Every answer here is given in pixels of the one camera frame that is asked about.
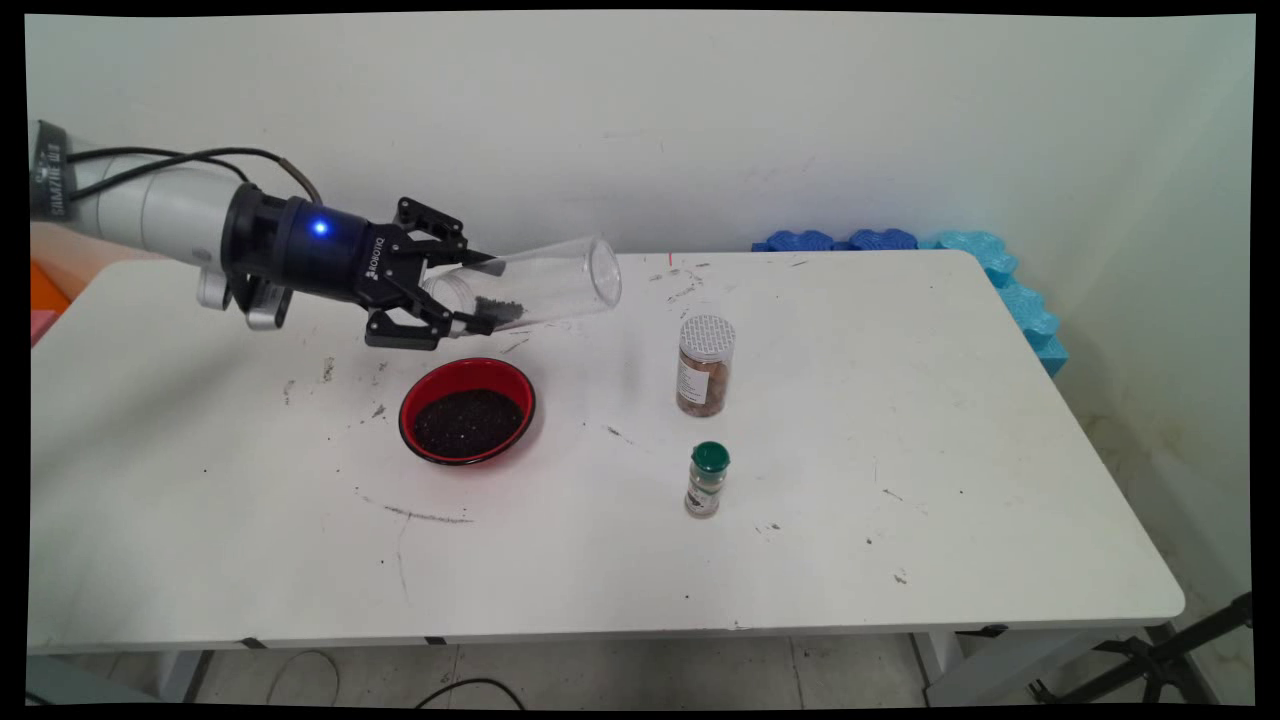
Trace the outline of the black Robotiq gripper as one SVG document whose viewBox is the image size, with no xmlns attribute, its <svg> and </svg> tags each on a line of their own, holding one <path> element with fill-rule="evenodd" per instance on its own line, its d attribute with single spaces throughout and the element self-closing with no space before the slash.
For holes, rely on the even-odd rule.
<svg viewBox="0 0 1280 720">
<path fill-rule="evenodd" d="M 463 223 L 402 197 L 389 223 L 255 184 L 232 196 L 221 232 L 224 299 L 273 307 L 273 293 L 310 293 L 365 307 L 374 348 L 433 351 L 443 340 L 490 336 L 493 319 L 447 309 L 420 286 L 422 270 L 462 266 L 502 277 L 506 261 L 468 246 Z"/>
</svg>

